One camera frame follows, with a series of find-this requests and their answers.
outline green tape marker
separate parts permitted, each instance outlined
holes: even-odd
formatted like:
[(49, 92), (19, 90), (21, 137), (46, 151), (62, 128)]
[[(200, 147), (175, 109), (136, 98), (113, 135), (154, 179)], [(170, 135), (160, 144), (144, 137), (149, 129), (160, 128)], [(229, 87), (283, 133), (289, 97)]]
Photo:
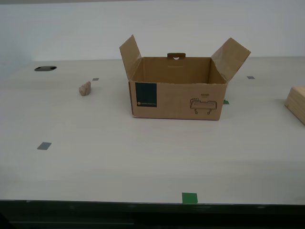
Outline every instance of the green tape marker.
[(197, 204), (198, 203), (197, 193), (183, 192), (182, 193), (182, 203), (183, 204)]

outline cardboard tab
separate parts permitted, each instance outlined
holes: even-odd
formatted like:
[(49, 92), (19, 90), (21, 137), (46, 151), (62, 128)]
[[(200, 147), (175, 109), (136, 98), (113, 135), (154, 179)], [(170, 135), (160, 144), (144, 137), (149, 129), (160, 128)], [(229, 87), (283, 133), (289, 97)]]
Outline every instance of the cardboard tab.
[(135, 41), (133, 35), (124, 44), (121, 45), (120, 52), (127, 78), (128, 80), (131, 80), (142, 58), (137, 46), (137, 42)]
[(250, 51), (233, 38), (228, 39), (212, 56), (217, 71), (228, 82), (243, 65)]

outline white wall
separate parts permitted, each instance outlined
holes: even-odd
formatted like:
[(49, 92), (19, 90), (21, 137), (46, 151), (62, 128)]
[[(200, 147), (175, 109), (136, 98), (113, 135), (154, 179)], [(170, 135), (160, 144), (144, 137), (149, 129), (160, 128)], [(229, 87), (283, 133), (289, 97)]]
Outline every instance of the white wall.
[[(116, 1), (0, 9), (6, 41), (13, 39), (15, 49), (34, 61), (119, 59), (119, 46), (131, 34), (143, 56), (210, 56), (229, 37), (251, 56), (305, 56), (305, 0)], [(0, 48), (6, 46), (1, 40)]]

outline box handle hole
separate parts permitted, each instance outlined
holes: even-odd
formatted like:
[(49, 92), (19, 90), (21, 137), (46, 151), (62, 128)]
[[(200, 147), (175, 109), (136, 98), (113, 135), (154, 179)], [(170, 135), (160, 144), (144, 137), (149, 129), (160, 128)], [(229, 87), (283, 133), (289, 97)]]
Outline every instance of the box handle hole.
[(185, 53), (168, 53), (167, 54), (167, 59), (169, 60), (181, 60), (185, 58)]

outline wooden block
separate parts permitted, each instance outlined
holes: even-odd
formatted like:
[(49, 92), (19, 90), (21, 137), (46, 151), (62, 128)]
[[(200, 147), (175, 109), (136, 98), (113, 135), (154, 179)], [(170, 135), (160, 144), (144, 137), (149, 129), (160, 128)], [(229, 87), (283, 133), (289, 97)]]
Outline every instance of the wooden block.
[(292, 87), (285, 105), (305, 124), (305, 86)]

